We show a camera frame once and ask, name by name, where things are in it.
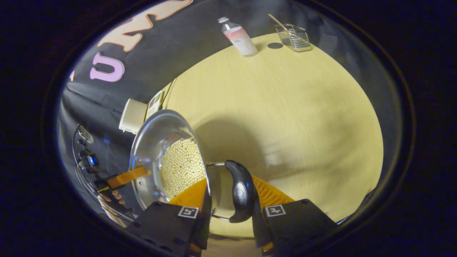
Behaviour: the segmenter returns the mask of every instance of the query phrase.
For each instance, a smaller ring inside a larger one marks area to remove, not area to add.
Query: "orange letter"
[[[141,33],[137,33],[133,36],[129,36],[126,35],[126,33],[152,28],[153,24],[148,15],[154,15],[156,21],[162,20],[188,6],[191,2],[193,2],[193,0],[170,0],[152,6],[151,8],[135,15],[130,22],[122,24],[110,31],[100,40],[97,46],[99,47],[104,43],[112,43],[124,47],[124,52],[128,52],[137,45],[143,35]]]

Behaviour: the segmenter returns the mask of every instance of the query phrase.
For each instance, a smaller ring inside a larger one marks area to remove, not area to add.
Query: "metal wire basket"
[[[304,28],[292,24],[284,24],[284,27],[287,30],[284,30],[279,25],[275,25],[279,38],[284,45],[297,52],[311,50],[311,43]]]

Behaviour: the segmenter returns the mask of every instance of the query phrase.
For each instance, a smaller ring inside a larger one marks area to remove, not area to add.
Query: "blue light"
[[[92,156],[89,156],[89,162],[90,162],[90,164],[92,164],[92,166],[95,165],[94,159],[92,158]]]

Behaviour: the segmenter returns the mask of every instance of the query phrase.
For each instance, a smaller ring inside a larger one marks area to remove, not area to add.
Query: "stainless steel pan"
[[[187,121],[177,112],[161,110],[150,116],[138,131],[133,141],[130,153],[129,168],[143,166],[150,171],[149,176],[143,176],[132,181],[135,196],[143,209],[155,201],[168,202],[160,181],[160,162],[167,148],[180,139],[194,138],[205,163],[208,192],[211,197],[213,217],[238,223],[247,220],[252,215],[256,197],[254,182],[248,170],[232,160],[211,163],[210,149],[199,144],[198,137],[193,133]],[[232,196],[235,214],[230,218],[214,215],[221,196],[221,177],[214,167],[225,166],[233,178]]]

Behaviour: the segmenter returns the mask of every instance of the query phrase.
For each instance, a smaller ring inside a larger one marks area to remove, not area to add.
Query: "table surface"
[[[295,200],[310,199],[332,220],[353,213],[379,180],[383,139],[365,92],[334,59],[313,46],[294,52],[277,34],[253,38],[259,50],[233,46],[181,74],[164,107],[180,113],[214,160],[242,163]],[[217,214],[234,213],[232,179],[221,168]],[[213,218],[210,232],[253,237],[252,222]]]

